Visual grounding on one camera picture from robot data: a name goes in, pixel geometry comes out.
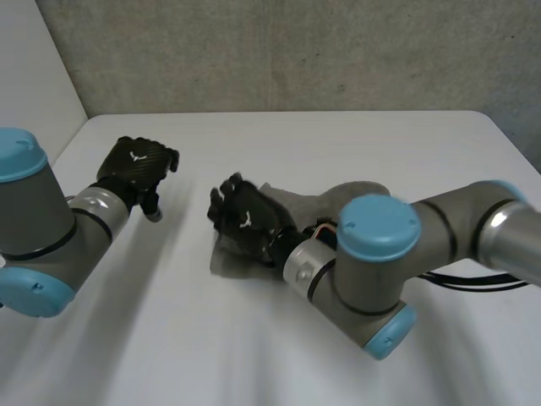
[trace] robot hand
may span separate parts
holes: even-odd
[[[167,172],[178,169],[178,151],[156,141],[122,137],[112,148],[97,174],[96,186],[117,193],[131,209],[140,205],[152,222],[161,219],[158,184]]]
[[[220,235],[255,259],[273,265],[270,246],[282,232],[296,229],[289,212],[262,194],[240,173],[210,192],[208,218]]]

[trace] white table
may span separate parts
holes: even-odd
[[[164,221],[130,222],[59,317],[0,311],[0,404],[524,405],[541,398],[541,291],[462,294],[421,280],[416,327],[385,361],[364,354],[283,283],[209,271],[210,189],[241,171],[317,194],[374,180],[415,201],[480,179],[541,177],[475,112],[103,116],[55,165],[66,194],[94,180],[122,135],[180,151],[160,187]],[[464,261],[445,272],[487,273]]]

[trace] robotic hand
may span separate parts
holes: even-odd
[[[239,173],[227,179],[220,191],[214,188],[210,192],[207,217],[234,250],[269,266],[285,260],[276,252],[278,238],[296,234],[289,212]]]
[[[0,129],[0,303],[34,317],[58,315],[73,300],[134,206],[159,221],[158,184],[176,172],[178,152],[123,137],[97,182],[68,202],[36,138]]]
[[[114,189],[129,210],[138,204],[149,220],[158,222],[161,211],[156,189],[167,172],[177,168],[177,151],[156,141],[122,137],[101,165],[95,186]]]
[[[228,182],[249,185],[249,199]],[[337,218],[299,232],[291,221],[265,222],[287,218],[289,192],[270,199],[236,174],[222,185],[223,201],[216,189],[211,192],[209,218],[240,250],[256,258],[265,252],[288,284],[376,359],[387,357],[416,321],[414,309],[400,300],[412,277],[468,292],[541,286],[541,214],[514,186],[477,182],[413,204],[382,190],[352,199]],[[244,214],[256,212],[265,217],[252,220],[253,233],[246,233],[251,218]],[[511,275],[434,272],[466,258]]]

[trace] light blue joint cap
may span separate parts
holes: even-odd
[[[0,268],[0,303],[31,317],[59,315],[75,297],[66,283],[42,272]]]
[[[370,338],[363,350],[377,360],[387,358],[410,332],[416,320],[417,312],[406,304]]]
[[[24,129],[0,128],[0,184],[27,178],[47,165],[47,155]]]
[[[367,262],[393,261],[407,254],[421,235],[417,212],[388,195],[353,199],[340,212],[336,237],[350,256]]]
[[[507,182],[506,180],[498,180],[498,179],[490,180],[490,182],[492,182],[493,184],[498,184],[499,186],[506,188],[507,190],[509,190],[510,193],[514,194],[515,197],[519,201],[521,201],[522,203],[527,203],[526,196],[522,193],[520,189],[518,189],[518,187],[516,187],[511,182]]]

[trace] black ring band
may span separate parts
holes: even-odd
[[[318,286],[318,283],[320,282],[321,278],[329,271],[334,265],[336,264],[336,259],[331,260],[327,262],[324,266],[321,267],[321,269],[318,271],[318,273],[315,275],[314,279],[312,279],[312,283],[310,284],[308,288],[308,294],[307,298],[310,303],[312,303],[312,298],[314,297],[315,289]]]
[[[443,210],[441,210],[436,204],[431,201],[421,200],[419,201],[419,203],[430,207],[438,215],[441,222],[443,222],[443,225],[447,230],[447,234],[449,235],[449,263],[452,264],[453,262],[455,262],[456,253],[458,252],[458,239],[456,238],[455,231],[453,230],[453,227],[451,226],[447,215]]]
[[[51,254],[53,251],[58,250],[59,248],[62,248],[65,244],[68,243],[68,241],[77,233],[77,218],[74,217],[74,225],[71,227],[71,229],[68,231],[66,235],[64,235],[61,239],[59,239],[56,243],[51,244],[45,248],[40,248],[39,250],[29,252],[27,254],[6,254],[2,253],[2,257],[6,261],[30,261],[34,260],[35,258],[39,258],[41,256]]]
[[[478,251],[479,251],[479,238],[481,237],[481,232],[483,231],[484,224],[489,220],[490,216],[498,211],[502,206],[505,206],[507,203],[515,201],[514,199],[505,199],[501,200],[498,203],[493,204],[479,219],[477,226],[473,231],[472,237],[472,258],[478,261]]]
[[[91,218],[92,220],[94,220],[95,222],[97,222],[101,226],[101,228],[103,228],[103,231],[105,231],[105,234],[107,234],[107,238],[109,239],[109,244],[112,244],[112,232],[111,232],[111,229],[109,228],[109,226],[107,226],[106,222],[101,220],[101,218],[99,218],[96,214],[90,213],[89,211],[79,209],[79,208],[74,208],[74,209],[71,209],[71,210],[74,213],[82,214],[83,216],[87,216],[87,217]]]

